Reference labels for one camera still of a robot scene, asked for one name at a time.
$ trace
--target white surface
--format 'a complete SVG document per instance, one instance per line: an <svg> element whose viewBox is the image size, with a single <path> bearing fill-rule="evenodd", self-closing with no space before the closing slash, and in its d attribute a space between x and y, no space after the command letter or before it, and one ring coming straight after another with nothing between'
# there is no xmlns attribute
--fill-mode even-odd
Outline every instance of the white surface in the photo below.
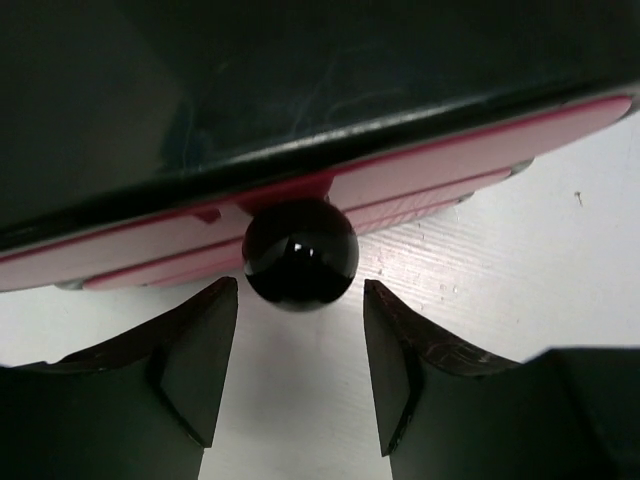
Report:
<svg viewBox="0 0 640 480"><path fill-rule="evenodd" d="M552 345L640 344L640 116L538 159L469 202L361 239L351 290L310 315L240 282L214 448L201 478L389 480L362 329L365 277L478 345L523 360ZM580 192L580 205L575 192ZM173 289L0 295L0 363L97 343L179 304Z"/></svg>

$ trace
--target black tabletop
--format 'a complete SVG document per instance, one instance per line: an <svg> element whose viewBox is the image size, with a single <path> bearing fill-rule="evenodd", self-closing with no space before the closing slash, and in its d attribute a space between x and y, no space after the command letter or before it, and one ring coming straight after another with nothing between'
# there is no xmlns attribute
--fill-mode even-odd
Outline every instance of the black tabletop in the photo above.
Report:
<svg viewBox="0 0 640 480"><path fill-rule="evenodd" d="M9 1L0 250L634 84L638 0Z"/></svg>

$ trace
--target round black knob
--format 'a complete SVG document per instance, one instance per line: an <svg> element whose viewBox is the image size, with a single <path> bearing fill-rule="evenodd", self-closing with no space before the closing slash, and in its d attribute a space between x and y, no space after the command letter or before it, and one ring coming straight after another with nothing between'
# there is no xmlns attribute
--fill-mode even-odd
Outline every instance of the round black knob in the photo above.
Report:
<svg viewBox="0 0 640 480"><path fill-rule="evenodd" d="M281 203L258 213L242 245L253 289L285 310L309 311L337 300L358 267L349 220L316 199Z"/></svg>

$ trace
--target black knob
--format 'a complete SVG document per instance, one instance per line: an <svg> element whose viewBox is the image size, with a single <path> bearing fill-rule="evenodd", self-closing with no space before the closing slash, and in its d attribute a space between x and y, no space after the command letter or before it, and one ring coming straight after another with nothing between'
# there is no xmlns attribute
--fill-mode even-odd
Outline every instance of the black knob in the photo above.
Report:
<svg viewBox="0 0 640 480"><path fill-rule="evenodd" d="M358 267L349 220L316 199L281 203L258 213L242 245L254 290L285 310L309 311L337 300Z"/></svg>

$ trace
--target black surface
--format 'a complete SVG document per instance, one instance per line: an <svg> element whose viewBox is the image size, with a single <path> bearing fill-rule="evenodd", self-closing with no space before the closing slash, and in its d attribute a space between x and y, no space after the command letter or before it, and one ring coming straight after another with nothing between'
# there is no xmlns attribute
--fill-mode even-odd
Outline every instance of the black surface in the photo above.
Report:
<svg viewBox="0 0 640 480"><path fill-rule="evenodd" d="M196 480L237 309L224 278L56 364L0 368L0 477Z"/></svg>
<svg viewBox="0 0 640 480"><path fill-rule="evenodd" d="M5 251L640 78L638 0L5 3Z"/></svg>
<svg viewBox="0 0 640 480"><path fill-rule="evenodd" d="M285 310L308 311L337 300L355 277L358 240L349 220L317 199L258 213L242 245L254 290Z"/></svg>
<svg viewBox="0 0 640 480"><path fill-rule="evenodd" d="M364 305L394 480L640 478L640 350L554 350L516 366L477 356L379 282L367 281Z"/></svg>

